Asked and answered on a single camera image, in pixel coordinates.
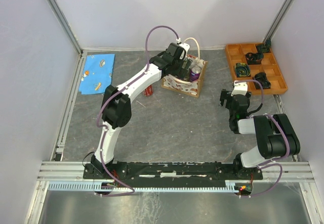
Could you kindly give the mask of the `red cola can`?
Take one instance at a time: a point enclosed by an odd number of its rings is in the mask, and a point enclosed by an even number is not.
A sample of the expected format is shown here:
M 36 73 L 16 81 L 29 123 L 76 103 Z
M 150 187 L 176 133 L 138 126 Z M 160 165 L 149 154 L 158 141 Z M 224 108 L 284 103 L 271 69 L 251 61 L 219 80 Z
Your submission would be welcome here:
M 152 85 L 148 86 L 144 91 L 143 91 L 143 95 L 145 97 L 150 97 L 153 95 L 153 87 Z

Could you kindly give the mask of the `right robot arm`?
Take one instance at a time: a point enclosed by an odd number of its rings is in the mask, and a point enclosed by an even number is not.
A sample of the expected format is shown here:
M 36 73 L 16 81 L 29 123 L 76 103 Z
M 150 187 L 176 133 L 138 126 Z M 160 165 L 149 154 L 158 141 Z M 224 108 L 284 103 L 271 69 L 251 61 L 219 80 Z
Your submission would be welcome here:
M 249 112 L 250 98 L 250 92 L 242 95 L 223 89 L 220 94 L 220 105 L 229 110 L 230 130 L 235 134 L 256 137 L 256 146 L 237 154 L 233 161 L 232 173 L 238 179 L 259 172 L 258 167 L 297 155 L 301 149 L 287 115 L 253 116 L 252 114 L 259 111 L 263 105 Z

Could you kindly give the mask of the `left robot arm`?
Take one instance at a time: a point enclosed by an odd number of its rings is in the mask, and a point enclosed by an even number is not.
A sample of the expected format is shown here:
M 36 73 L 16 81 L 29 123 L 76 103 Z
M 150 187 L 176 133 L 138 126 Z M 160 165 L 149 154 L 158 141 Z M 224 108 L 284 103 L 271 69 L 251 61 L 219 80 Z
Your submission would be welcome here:
M 94 172 L 100 178 L 108 178 L 112 173 L 110 163 L 114 159 L 114 148 L 121 129 L 132 117 L 132 101 L 147 87 L 166 75 L 180 73 L 190 45 L 170 43 L 168 48 L 150 58 L 148 64 L 126 82 L 114 87 L 108 86 L 104 93 L 99 117 L 102 128 L 99 146 L 91 158 Z

